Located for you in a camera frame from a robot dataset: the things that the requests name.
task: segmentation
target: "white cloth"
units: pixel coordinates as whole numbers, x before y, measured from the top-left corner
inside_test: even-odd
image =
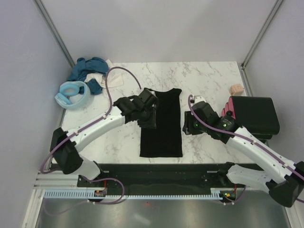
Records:
[[[112,68],[113,65],[110,62],[110,60],[106,60],[106,63],[108,64],[109,68]],[[105,76],[100,73],[91,73],[86,76],[85,82],[89,82],[91,79],[95,79],[96,82],[102,87],[105,88]],[[121,73],[115,72],[115,70],[111,71],[110,76],[108,78],[108,87],[118,87],[123,86],[124,81]]]

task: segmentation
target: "metal frame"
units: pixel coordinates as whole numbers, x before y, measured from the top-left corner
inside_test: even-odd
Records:
[[[56,42],[58,43],[59,47],[62,50],[62,53],[66,57],[69,65],[73,67],[75,65],[68,49],[66,48],[58,30],[56,29],[48,11],[46,10],[44,4],[41,0],[33,0],[35,5],[37,6],[39,12],[41,13],[43,19],[45,20],[47,26],[49,27],[52,35],[54,36]],[[244,83],[245,91],[248,96],[252,96],[252,90],[248,81],[248,77],[245,72],[245,67],[248,65],[254,51],[256,50],[258,44],[260,43],[262,37],[264,36],[265,32],[269,28],[270,23],[273,21],[275,15],[279,11],[280,7],[282,6],[284,0],[277,0],[271,9],[267,19],[265,20],[261,30],[259,31],[254,43],[252,44],[248,54],[246,55],[243,63],[238,63],[238,67],[240,70],[240,74],[242,77],[242,81]],[[61,126],[65,115],[65,110],[62,113],[62,117],[60,119],[59,126]],[[22,224],[22,228],[35,228],[37,223],[39,211],[42,205],[42,200],[44,198],[45,190],[46,189],[68,189],[68,190],[76,190],[76,189],[84,189],[77,187],[78,176],[77,175],[64,175],[60,171],[56,171],[52,174],[43,175],[38,174],[37,181],[33,187],[33,192],[30,198],[30,202],[28,204],[28,209],[24,218],[24,222]],[[292,228],[304,228],[301,225],[301,222],[298,217],[297,210],[295,206],[291,208],[286,208],[286,212],[291,224]]]

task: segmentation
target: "pile of clothes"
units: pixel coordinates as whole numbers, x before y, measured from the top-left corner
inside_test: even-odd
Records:
[[[73,67],[71,75],[67,81],[82,81],[90,88],[92,95],[101,94],[102,89],[105,88],[105,74],[112,68],[113,65],[109,60],[104,61],[101,58],[93,57],[90,60],[79,58],[77,64]],[[111,74],[108,78],[109,87],[117,87],[124,85],[121,74]],[[84,88],[81,87],[80,94],[84,93]]]

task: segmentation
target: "light blue headphones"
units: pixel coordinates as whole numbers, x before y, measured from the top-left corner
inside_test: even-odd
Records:
[[[72,103],[67,96],[75,96],[79,93],[80,87],[84,87],[84,94],[76,103]],[[86,83],[81,81],[65,82],[60,86],[59,93],[55,96],[57,103],[66,109],[78,109],[84,106],[90,98],[90,89]]]

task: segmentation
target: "black cloth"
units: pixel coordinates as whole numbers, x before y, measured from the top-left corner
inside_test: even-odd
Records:
[[[181,89],[176,88],[167,92],[155,91],[159,102],[156,129],[142,128],[141,157],[182,157],[180,94]]]

